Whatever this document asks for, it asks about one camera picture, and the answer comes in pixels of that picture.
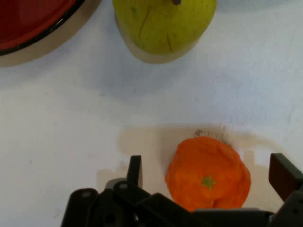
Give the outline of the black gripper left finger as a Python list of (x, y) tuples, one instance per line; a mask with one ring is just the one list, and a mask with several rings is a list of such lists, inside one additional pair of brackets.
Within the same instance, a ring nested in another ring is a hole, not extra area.
[(62, 220), (63, 227), (195, 227), (193, 215), (160, 193), (139, 186), (141, 156), (131, 156), (127, 176), (102, 193), (74, 191)]

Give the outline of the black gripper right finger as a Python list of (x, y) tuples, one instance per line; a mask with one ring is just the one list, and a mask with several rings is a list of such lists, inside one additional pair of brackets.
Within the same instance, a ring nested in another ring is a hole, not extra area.
[(270, 227), (303, 225), (303, 173), (282, 153), (270, 155), (269, 182), (283, 205), (271, 218)]

